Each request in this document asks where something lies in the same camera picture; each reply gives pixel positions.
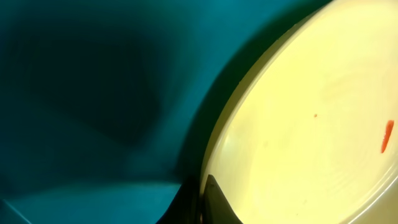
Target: black object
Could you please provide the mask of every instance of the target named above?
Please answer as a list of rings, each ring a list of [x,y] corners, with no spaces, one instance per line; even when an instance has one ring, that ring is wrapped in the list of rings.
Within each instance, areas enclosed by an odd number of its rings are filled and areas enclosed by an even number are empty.
[[[189,178],[178,190],[158,224],[240,224],[216,179],[209,175],[203,198],[199,182]]]

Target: food residue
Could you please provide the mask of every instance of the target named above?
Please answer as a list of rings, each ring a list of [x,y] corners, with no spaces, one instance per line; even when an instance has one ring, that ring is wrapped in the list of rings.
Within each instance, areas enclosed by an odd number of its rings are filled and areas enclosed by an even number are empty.
[[[392,132],[392,127],[394,127],[394,121],[389,120],[386,125],[386,133],[384,133],[384,139],[383,139],[383,144],[381,145],[381,153],[383,153],[386,150],[388,140],[390,140],[390,135]]]

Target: orange streak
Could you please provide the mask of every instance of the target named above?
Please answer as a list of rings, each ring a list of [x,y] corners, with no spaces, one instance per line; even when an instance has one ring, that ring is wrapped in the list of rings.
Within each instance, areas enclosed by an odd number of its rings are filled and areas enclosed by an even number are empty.
[[[386,133],[384,134],[383,144],[381,145],[381,153],[383,153],[386,150],[388,140],[390,140],[392,127],[394,127],[394,121],[389,120],[386,125]]]

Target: white plate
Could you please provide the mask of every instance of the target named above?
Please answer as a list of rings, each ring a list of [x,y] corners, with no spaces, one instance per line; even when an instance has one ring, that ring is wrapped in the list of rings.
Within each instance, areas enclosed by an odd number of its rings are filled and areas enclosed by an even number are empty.
[[[381,153],[398,123],[398,1],[337,0],[304,22],[228,101],[201,191],[212,174],[248,224],[398,223],[398,124]]]

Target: teal background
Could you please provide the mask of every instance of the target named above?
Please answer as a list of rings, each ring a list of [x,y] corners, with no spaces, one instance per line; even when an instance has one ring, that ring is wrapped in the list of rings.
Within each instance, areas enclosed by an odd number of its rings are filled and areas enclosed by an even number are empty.
[[[327,1],[0,1],[0,223],[155,223],[232,91]]]

